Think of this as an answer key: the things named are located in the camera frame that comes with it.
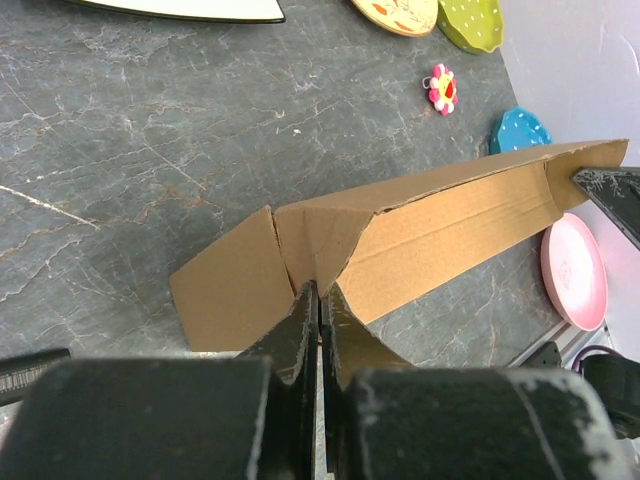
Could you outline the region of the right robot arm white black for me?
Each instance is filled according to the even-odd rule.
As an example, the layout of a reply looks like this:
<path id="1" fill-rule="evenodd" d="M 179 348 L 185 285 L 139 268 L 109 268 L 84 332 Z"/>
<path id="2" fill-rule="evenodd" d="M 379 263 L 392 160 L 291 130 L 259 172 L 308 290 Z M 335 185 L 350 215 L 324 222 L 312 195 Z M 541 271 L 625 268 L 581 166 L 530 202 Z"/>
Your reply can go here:
<path id="1" fill-rule="evenodd" d="M 581 168 L 571 176 L 579 190 L 633 244 L 639 245 L 639 169 Z M 608 282 L 595 237 L 576 215 L 566 213 L 544 233 L 541 273 L 552 305 L 569 324 L 599 329 L 608 308 Z M 598 393 L 622 439 L 639 437 L 639 364 L 607 347 L 589 346 L 571 369 Z"/>

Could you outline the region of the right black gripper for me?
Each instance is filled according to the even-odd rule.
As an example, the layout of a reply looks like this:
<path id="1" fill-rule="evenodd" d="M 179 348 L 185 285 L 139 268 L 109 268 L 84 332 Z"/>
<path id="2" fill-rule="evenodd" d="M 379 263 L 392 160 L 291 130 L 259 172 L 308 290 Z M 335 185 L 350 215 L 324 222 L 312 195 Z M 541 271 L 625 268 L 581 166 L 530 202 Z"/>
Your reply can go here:
<path id="1" fill-rule="evenodd" d="M 639 168 L 581 168 L 571 179 L 639 249 Z"/>

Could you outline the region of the brown cardboard box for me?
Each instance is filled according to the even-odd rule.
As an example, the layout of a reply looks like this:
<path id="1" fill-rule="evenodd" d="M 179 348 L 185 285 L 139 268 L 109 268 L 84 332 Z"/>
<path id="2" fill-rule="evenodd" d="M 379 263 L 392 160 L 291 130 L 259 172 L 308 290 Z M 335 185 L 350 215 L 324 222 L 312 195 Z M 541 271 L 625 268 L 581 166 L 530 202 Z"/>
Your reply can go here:
<path id="1" fill-rule="evenodd" d="M 581 168 L 618 167 L 625 139 L 530 147 L 263 207 L 170 278 L 195 352 L 240 351 L 308 282 L 364 323 L 538 234 L 581 205 Z"/>

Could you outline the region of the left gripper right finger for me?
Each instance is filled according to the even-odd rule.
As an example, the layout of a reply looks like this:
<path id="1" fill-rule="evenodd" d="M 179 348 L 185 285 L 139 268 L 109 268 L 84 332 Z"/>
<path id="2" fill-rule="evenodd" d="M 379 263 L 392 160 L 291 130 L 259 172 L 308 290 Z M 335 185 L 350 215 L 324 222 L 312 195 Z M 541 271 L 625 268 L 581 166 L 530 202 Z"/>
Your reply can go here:
<path id="1" fill-rule="evenodd" d="M 629 479 L 594 388 L 562 368 L 419 368 L 322 297 L 326 462 L 337 479 Z"/>

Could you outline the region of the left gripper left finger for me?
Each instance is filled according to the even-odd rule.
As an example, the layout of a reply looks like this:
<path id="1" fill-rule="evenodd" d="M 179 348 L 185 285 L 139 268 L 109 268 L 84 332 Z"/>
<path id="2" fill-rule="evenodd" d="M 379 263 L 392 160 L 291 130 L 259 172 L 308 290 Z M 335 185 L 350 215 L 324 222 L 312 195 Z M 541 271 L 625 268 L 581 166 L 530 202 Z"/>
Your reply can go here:
<path id="1" fill-rule="evenodd" d="M 319 299 L 232 358 L 67 360 L 31 387 L 5 479 L 310 479 Z"/>

